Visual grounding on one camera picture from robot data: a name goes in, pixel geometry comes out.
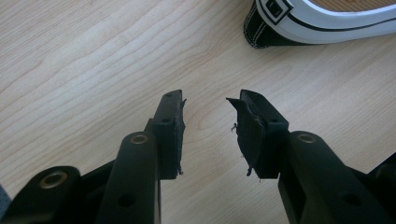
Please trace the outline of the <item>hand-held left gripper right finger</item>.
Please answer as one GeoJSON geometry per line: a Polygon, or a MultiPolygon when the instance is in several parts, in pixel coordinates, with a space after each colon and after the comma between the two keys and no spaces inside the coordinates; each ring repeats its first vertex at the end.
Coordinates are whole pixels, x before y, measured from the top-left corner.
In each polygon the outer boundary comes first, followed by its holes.
{"type": "Polygon", "coordinates": [[[389,224],[389,167],[366,175],[336,156],[325,141],[289,122],[254,91],[242,90],[229,102],[237,111],[234,126],[248,170],[276,179],[290,224],[389,224]]]}

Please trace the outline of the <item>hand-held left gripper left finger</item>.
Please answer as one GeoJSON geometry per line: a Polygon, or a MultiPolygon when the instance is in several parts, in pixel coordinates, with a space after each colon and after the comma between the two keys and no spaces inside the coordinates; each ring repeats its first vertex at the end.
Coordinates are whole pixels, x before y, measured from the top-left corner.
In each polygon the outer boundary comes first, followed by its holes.
{"type": "Polygon", "coordinates": [[[96,224],[161,224],[161,182],[182,174],[184,104],[181,90],[164,94],[145,129],[124,137],[96,224]]]}

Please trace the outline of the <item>black canvas sneaker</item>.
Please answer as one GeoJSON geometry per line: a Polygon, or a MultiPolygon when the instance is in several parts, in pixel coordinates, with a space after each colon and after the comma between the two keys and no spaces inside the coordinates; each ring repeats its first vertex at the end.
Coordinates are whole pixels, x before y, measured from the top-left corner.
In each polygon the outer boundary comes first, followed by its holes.
{"type": "Polygon", "coordinates": [[[395,34],[396,0],[253,0],[243,31],[256,49],[395,34]]]}

